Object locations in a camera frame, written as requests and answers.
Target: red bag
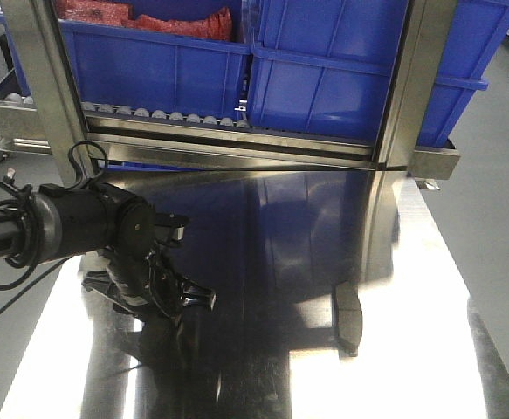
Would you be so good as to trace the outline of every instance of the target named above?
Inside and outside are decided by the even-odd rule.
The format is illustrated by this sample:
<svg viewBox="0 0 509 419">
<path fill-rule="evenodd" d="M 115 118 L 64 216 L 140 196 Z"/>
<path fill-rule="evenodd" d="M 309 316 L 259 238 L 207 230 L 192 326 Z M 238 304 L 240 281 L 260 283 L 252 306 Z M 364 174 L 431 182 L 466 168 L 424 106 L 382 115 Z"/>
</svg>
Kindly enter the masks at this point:
<svg viewBox="0 0 509 419">
<path fill-rule="evenodd" d="M 204 20 L 196 20 L 193 22 L 161 20 L 147 15 L 141 15 L 136 20 L 123 20 L 122 25 L 127 28 L 222 41 L 230 41 L 233 29 L 228 7 L 223 7 L 220 11 L 213 13 Z"/>
<path fill-rule="evenodd" d="M 57 0 L 58 17 L 91 24 L 122 26 L 132 17 L 132 5 L 101 0 Z"/>
</svg>

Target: gray floor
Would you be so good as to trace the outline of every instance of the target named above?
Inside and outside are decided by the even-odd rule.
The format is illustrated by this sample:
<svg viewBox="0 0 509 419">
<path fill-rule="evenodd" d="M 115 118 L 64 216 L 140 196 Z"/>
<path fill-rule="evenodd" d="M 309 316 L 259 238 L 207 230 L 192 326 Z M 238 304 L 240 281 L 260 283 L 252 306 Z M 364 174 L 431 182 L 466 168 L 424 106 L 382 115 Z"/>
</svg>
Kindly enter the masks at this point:
<svg viewBox="0 0 509 419">
<path fill-rule="evenodd" d="M 56 168 L 49 156 L 12 155 L 7 161 L 0 163 L 0 180 L 8 167 L 17 170 L 16 178 L 19 185 L 59 182 Z M 6 197 L 7 195 L 0 189 L 0 199 Z M 46 266 L 40 266 L 38 273 L 45 269 Z M 14 271 L 0 262 L 0 281 L 7 283 L 17 278 L 19 274 L 20 271 Z M 52 274 L 44 279 L 0 317 L 0 408 L 55 278 L 56 274 Z M 0 292 L 0 307 L 17 291 Z"/>
<path fill-rule="evenodd" d="M 509 41 L 486 77 L 491 88 L 476 95 L 451 136 L 464 158 L 442 192 L 425 198 L 509 371 Z M 12 156 L 0 163 L 0 178 L 9 166 L 19 183 L 58 181 L 46 156 Z M 53 277 L 0 318 L 0 407 Z M 0 306 L 12 295 L 0 293 Z"/>
<path fill-rule="evenodd" d="M 509 39 L 452 133 L 463 155 L 440 193 L 424 193 L 509 372 Z"/>
</svg>

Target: stainless steel table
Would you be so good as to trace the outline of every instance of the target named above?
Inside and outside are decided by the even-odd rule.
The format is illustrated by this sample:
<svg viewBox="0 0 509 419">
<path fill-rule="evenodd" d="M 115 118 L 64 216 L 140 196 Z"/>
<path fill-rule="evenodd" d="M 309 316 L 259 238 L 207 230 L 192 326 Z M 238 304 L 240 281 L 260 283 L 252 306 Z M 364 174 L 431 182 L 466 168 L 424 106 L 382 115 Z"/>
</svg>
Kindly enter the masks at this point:
<svg viewBox="0 0 509 419">
<path fill-rule="evenodd" d="M 187 309 L 177 329 L 144 326 L 83 291 L 86 264 L 72 259 L 1 419 L 490 417 L 469 294 L 405 173 L 112 182 L 191 217 L 173 257 L 217 290 L 215 310 Z M 348 357 L 337 326 L 356 315 L 334 301 L 355 288 L 364 327 Z"/>
</svg>

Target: black cable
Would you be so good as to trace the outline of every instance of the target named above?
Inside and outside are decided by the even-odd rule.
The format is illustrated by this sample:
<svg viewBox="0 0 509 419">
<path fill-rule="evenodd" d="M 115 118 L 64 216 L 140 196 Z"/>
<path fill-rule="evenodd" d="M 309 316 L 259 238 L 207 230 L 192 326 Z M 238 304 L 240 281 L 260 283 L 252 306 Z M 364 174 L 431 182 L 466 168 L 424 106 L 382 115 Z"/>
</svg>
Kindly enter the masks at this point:
<svg viewBox="0 0 509 419">
<path fill-rule="evenodd" d="M 58 261 L 56 264 L 51 266 L 45 272 L 41 273 L 38 277 L 33 279 L 23 290 L 21 290 L 18 294 L 16 294 L 10 301 L 8 301 L 5 305 L 0 308 L 0 316 L 5 312 L 8 308 L 10 308 L 16 301 L 18 301 L 21 297 L 24 296 L 33 286 L 41 282 L 45 279 L 49 274 L 51 274 L 54 270 L 58 269 L 66 260 L 69 258 L 64 258 Z"/>
<path fill-rule="evenodd" d="M 12 203 L 12 202 L 14 202 L 14 200 L 1 201 L 0 206 L 8 204 L 8 203 Z M 42 226 L 40 225 L 40 220 L 39 220 L 38 216 L 36 216 L 37 209 L 35 208 L 35 204 L 32 202 L 32 200 L 30 198 L 28 199 L 27 203 L 28 203 L 29 208 L 26 209 L 27 210 L 26 215 L 30 218 L 29 223 L 31 226 L 31 238 L 30 238 L 29 243 L 31 243 L 33 252 L 32 252 L 32 254 L 30 254 L 29 256 L 24 258 L 23 263 L 16 261 L 12 258 L 8 258 L 8 264 L 10 266 L 16 267 L 16 268 L 23 267 L 27 263 L 29 263 L 29 266 L 28 266 L 27 270 L 24 272 L 24 274 L 21 277 L 19 277 L 18 279 L 16 279 L 15 281 L 10 282 L 9 284 L 4 284 L 4 285 L 0 284 L 0 291 L 9 291 L 9 290 L 13 290 L 14 288 L 17 288 L 18 286 L 20 286 L 23 282 L 25 282 L 29 278 L 29 276 L 35 271 L 35 269 L 37 268 L 37 265 L 38 265 L 38 251 L 40 249 L 40 230 L 41 230 Z M 12 214 L 0 216 L 0 223 L 2 221 L 9 221 L 12 218 L 13 218 Z"/>
<path fill-rule="evenodd" d="M 85 182 L 84 182 L 83 167 L 81 166 L 81 164 L 78 161 L 76 161 L 76 158 L 73 155 L 75 152 L 75 149 L 79 146 L 92 146 L 92 147 L 97 148 L 100 151 L 100 153 L 103 155 L 103 161 L 105 162 L 105 164 L 103 165 L 103 167 L 101 168 L 99 173 L 96 176 L 92 177 L 91 179 L 88 179 Z M 89 186 L 90 183 L 97 182 L 105 174 L 105 172 L 108 169 L 107 152 L 105 151 L 105 149 L 103 147 L 101 147 L 99 144 L 97 144 L 96 142 L 93 142 L 93 141 L 76 142 L 68 150 L 68 161 L 70 162 L 70 164 L 73 167 L 74 172 L 76 173 L 76 182 L 70 188 L 66 188 L 66 190 L 72 190 L 72 189 L 76 189 L 76 188 L 84 188 L 86 186 Z"/>
</svg>

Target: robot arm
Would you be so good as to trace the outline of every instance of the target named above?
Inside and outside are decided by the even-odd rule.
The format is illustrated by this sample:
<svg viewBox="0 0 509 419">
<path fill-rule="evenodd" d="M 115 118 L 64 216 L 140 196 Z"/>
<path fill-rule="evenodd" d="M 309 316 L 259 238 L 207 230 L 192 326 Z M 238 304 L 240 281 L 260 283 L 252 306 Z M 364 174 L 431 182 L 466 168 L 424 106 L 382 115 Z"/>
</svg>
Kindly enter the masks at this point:
<svg viewBox="0 0 509 419">
<path fill-rule="evenodd" d="M 213 307 L 214 292 L 178 273 L 168 255 L 187 217 L 156 213 L 142 197 L 98 178 L 82 182 L 76 173 L 79 186 L 72 188 L 19 189 L 12 170 L 0 182 L 12 196 L 0 202 L 0 258 L 28 268 L 0 290 L 21 285 L 43 262 L 99 251 L 110 261 L 107 271 L 90 272 L 83 285 L 124 312 L 174 319 L 185 306 Z"/>
</svg>

